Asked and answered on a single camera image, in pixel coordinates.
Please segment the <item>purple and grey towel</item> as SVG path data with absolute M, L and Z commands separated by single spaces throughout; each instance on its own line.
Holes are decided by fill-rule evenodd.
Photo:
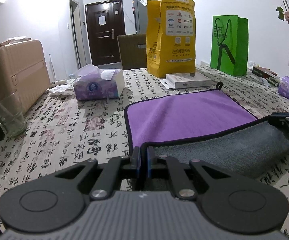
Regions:
M 167 95 L 125 108 L 129 148 L 175 157 L 182 163 L 200 159 L 250 178 L 259 177 L 289 152 L 289 135 L 257 119 L 220 87 Z

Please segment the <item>calligraphy print tablecloth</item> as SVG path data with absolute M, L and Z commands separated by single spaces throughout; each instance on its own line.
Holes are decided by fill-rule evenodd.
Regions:
M 259 119 L 273 112 L 289 112 L 289 100 L 277 88 L 261 85 L 252 72 L 233 77 L 204 65 L 197 70 L 215 85 L 223 82 L 221 90 Z M 0 196 L 14 186 L 84 160 L 105 163 L 129 155 L 123 111 L 130 103 L 208 89 L 165 90 L 145 68 L 124 70 L 123 75 L 126 88 L 119 100 L 78 102 L 75 96 L 52 98 L 45 92 L 26 114 L 26 132 L 0 142 Z M 289 201 L 289 152 L 258 179 L 280 189 Z M 5 231 L 1 219 L 0 230 Z M 289 214 L 282 232 L 289 237 Z

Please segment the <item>green paper shopping bag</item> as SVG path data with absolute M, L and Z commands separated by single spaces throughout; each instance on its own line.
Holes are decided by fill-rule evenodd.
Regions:
M 248 19 L 237 15 L 213 16 L 210 66 L 231 76 L 244 76 L 248 53 Z

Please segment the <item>clear drinking glass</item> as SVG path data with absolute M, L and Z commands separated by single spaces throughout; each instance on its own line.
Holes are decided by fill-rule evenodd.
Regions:
M 26 130 L 22 104 L 16 92 L 0 100 L 0 124 L 9 137 L 17 137 Z

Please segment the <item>crumpled white tissue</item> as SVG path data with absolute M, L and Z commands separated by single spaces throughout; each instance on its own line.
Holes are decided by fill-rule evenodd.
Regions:
M 75 94 L 74 88 L 71 85 L 58 85 L 49 89 L 49 96 L 67 98 Z

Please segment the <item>white flat box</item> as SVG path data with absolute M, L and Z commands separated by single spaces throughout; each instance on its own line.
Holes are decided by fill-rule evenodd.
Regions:
M 167 90 L 208 87 L 213 81 L 199 72 L 166 74 L 159 80 Z

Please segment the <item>purple tissue box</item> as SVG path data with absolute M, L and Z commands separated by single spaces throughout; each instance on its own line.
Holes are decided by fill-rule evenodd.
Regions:
M 121 68 L 100 69 L 88 64 L 79 69 L 75 76 L 74 91 L 76 99 L 80 101 L 118 99 L 125 88 Z

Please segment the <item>beige hard suitcase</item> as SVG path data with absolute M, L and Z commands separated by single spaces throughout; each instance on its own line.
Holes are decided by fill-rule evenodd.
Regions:
M 16 93 L 26 113 L 49 88 L 43 46 L 38 40 L 0 47 L 0 100 Z

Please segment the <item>yellow paper delivery bag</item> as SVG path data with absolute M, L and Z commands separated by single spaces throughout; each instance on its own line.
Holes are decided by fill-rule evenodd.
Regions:
M 150 0 L 147 3 L 147 71 L 167 74 L 195 72 L 195 2 Z

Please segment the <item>dark brown entrance door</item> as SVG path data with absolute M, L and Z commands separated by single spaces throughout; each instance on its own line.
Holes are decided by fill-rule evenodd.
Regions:
M 85 16 L 92 63 L 120 62 L 117 37 L 126 34 L 122 0 L 87 4 Z

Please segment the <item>grey refrigerator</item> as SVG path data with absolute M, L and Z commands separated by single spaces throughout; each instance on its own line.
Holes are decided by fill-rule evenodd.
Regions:
M 148 25 L 148 1 L 157 0 L 133 0 L 133 14 L 135 18 L 135 31 L 137 34 L 146 34 Z

